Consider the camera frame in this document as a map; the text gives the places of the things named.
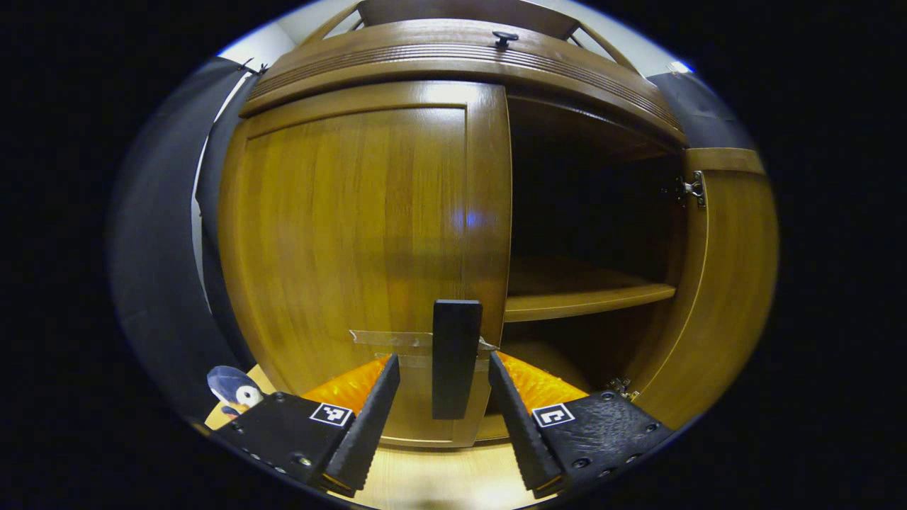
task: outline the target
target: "cabinet hinge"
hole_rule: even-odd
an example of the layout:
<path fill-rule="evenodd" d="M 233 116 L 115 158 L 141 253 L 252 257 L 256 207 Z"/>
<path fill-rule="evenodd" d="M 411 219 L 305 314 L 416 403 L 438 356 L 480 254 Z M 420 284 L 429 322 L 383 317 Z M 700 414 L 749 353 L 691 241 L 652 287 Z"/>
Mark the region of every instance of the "cabinet hinge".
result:
<path fill-rule="evenodd" d="M 624 397 L 627 400 L 629 400 L 630 402 L 632 402 L 634 398 L 639 396 L 639 392 L 638 391 L 628 391 L 627 390 L 628 386 L 629 386 L 628 378 L 613 378 L 608 383 L 608 387 L 611 391 L 619 394 L 621 397 Z"/>
<path fill-rule="evenodd" d="M 674 195 L 674 201 L 680 207 L 687 207 L 687 195 L 696 197 L 696 204 L 699 207 L 706 207 L 706 189 L 702 185 L 702 172 L 700 171 L 693 172 L 692 182 L 686 182 L 681 177 L 675 177 L 673 191 L 669 191 L 668 188 L 662 188 L 661 192 L 671 192 Z"/>

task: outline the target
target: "black curtain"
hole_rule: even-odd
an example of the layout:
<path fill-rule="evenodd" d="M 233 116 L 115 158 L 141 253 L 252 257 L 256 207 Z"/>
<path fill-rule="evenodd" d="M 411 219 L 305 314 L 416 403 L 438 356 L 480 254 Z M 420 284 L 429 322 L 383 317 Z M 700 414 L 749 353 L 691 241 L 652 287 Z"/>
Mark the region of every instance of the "black curtain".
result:
<path fill-rule="evenodd" d="M 252 87 L 258 82 L 259 75 L 252 74 L 239 87 L 233 98 L 230 99 L 218 120 L 211 127 L 208 135 L 208 145 L 205 146 L 204 157 L 201 159 L 199 183 L 196 187 L 195 198 L 199 201 L 201 209 L 201 257 L 202 273 L 205 279 L 205 291 L 208 294 L 208 304 L 211 315 L 217 323 L 221 334 L 236 356 L 237 368 L 249 371 L 255 366 L 255 358 L 249 351 L 249 345 L 239 331 L 239 324 L 233 315 L 230 306 L 227 286 L 224 282 L 223 271 L 220 268 L 220 250 L 218 244 L 218 202 L 220 197 L 220 175 L 224 160 L 227 156 L 227 147 L 230 138 L 239 124 L 239 110 L 246 103 Z"/>
<path fill-rule="evenodd" d="M 646 78 L 654 83 L 683 126 L 691 148 L 756 149 L 756 144 L 730 107 L 691 73 L 664 73 Z"/>
<path fill-rule="evenodd" d="M 199 281 L 192 184 L 215 116 L 246 71 L 214 57 L 164 101 L 123 162 L 108 216 L 107 263 L 121 326 L 174 409 L 198 420 L 217 403 L 207 372 L 239 360 Z"/>

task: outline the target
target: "stuffed penguin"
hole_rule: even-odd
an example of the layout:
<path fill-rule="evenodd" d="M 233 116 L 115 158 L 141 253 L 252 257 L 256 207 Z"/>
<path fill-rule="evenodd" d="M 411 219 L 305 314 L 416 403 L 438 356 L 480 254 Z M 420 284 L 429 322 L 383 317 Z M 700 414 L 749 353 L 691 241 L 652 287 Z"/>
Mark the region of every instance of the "stuffed penguin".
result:
<path fill-rule="evenodd" d="M 234 367 L 215 367 L 208 372 L 208 387 L 220 400 L 220 411 L 233 419 L 264 399 L 261 388 L 249 376 Z"/>

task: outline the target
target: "cabinet door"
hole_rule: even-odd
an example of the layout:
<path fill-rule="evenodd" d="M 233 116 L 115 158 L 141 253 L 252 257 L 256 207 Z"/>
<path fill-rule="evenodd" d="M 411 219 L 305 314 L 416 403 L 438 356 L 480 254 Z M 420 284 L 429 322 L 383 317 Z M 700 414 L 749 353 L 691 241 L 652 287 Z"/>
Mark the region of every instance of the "cabinet door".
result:
<path fill-rule="evenodd" d="M 711 407 L 756 348 L 775 291 L 778 224 L 771 183 L 755 151 L 685 152 L 705 207 L 690 200 L 677 293 L 656 312 L 654 341 L 627 366 L 634 404 L 673 429 Z"/>
<path fill-rule="evenodd" d="M 511 226 L 503 88 L 325 93 L 244 121 L 227 158 L 224 277 L 274 386 L 301 395 L 396 352 L 384 442 L 471 445 L 489 395 L 487 351 L 466 418 L 433 420 L 430 332 L 436 299 L 478 299 L 484 340 L 500 342 Z"/>

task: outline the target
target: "wooden shelf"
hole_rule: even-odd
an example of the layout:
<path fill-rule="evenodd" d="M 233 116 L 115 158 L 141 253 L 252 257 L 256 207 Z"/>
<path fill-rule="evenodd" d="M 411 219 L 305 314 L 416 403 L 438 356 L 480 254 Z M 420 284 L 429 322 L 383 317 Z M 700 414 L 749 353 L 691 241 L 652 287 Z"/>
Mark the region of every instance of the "wooden shelf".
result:
<path fill-rule="evenodd" d="M 556 319 L 669 299 L 675 289 L 566 257 L 514 259 L 504 322 Z"/>

